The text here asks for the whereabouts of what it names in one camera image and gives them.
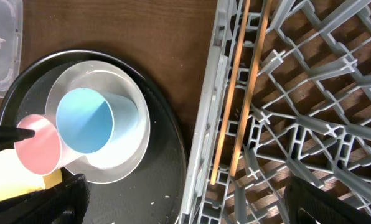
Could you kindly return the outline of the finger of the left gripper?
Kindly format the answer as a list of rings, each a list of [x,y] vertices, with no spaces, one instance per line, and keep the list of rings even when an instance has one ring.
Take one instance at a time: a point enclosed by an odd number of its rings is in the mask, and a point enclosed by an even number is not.
[[[23,141],[33,138],[35,131],[14,126],[0,126],[0,145]]]

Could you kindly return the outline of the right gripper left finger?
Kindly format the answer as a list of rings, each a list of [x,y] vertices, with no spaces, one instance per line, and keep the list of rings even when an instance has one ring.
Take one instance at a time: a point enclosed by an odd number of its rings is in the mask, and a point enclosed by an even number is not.
[[[77,174],[47,190],[0,201],[0,224],[82,223],[89,201],[87,179]]]

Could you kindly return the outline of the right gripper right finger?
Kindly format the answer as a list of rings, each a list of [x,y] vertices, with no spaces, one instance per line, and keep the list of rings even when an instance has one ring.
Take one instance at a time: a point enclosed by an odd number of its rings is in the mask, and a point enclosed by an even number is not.
[[[286,186],[284,199],[290,224],[371,223],[371,216],[296,176]]]

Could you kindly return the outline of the yellow bowl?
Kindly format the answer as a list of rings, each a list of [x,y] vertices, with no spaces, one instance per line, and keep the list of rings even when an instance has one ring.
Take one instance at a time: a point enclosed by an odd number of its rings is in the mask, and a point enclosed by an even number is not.
[[[15,150],[0,151],[0,201],[49,189],[61,182],[61,170],[47,176],[37,175],[22,165]]]

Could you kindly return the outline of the pink plastic cup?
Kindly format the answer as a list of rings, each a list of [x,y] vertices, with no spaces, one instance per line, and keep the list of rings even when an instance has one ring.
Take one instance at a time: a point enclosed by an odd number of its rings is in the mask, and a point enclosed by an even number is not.
[[[14,144],[22,165],[34,174],[49,175],[83,156],[64,143],[55,125],[55,116],[40,114],[27,115],[17,125],[35,132],[33,137]]]

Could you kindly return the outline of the blue plastic cup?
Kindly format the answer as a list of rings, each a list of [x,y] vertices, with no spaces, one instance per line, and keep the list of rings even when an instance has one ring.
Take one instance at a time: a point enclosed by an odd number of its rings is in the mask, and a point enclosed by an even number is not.
[[[66,93],[56,111],[61,139],[83,154],[98,152],[121,139],[138,120],[138,109],[129,98],[91,88]]]

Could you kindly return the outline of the wooden chopstick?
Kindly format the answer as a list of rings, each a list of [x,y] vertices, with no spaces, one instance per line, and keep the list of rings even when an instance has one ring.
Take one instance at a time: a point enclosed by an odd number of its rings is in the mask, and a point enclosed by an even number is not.
[[[217,180],[217,175],[218,175],[218,168],[220,164],[220,159],[222,156],[222,149],[223,149],[223,144],[227,132],[227,127],[228,127],[228,119],[230,116],[230,110],[232,107],[232,101],[233,101],[233,96],[234,96],[234,91],[235,91],[235,84],[237,80],[237,75],[238,75],[238,69],[239,69],[239,64],[240,64],[240,59],[242,56],[242,48],[243,48],[243,40],[245,37],[245,30],[248,22],[248,12],[249,12],[249,7],[250,7],[250,0],[245,0],[245,7],[243,10],[242,14],[242,23],[240,26],[240,30],[238,33],[238,40],[237,40],[237,47],[235,51],[235,57],[233,61],[233,67],[232,67],[232,74],[231,74],[231,79],[230,79],[230,84],[228,86],[228,92],[227,92],[227,99],[225,102],[225,109],[223,113],[223,119],[222,119],[222,125],[220,129],[220,134],[218,137],[218,143],[217,143],[217,149],[216,149],[216,154],[215,154],[215,160],[214,160],[214,165],[212,169],[212,175],[210,178],[210,184],[215,185],[216,180]]]
[[[230,164],[230,175],[232,177],[234,177],[235,174],[237,173],[238,161],[239,161],[239,157],[240,157],[240,153],[242,149],[243,138],[245,135],[248,115],[250,112],[251,101],[252,101],[253,92],[254,92],[255,84],[256,84],[256,78],[257,78],[257,74],[259,71],[261,52],[263,50],[263,44],[264,44],[266,30],[268,26],[271,3],[272,3],[272,0],[266,0],[263,6],[263,10],[262,10],[260,26],[259,26],[260,29],[256,37],[255,49],[254,49],[254,53],[253,53],[253,57],[251,61],[248,86],[245,92],[242,112],[241,112],[240,121],[238,124],[237,136],[236,136],[235,145],[233,149],[232,161]]]

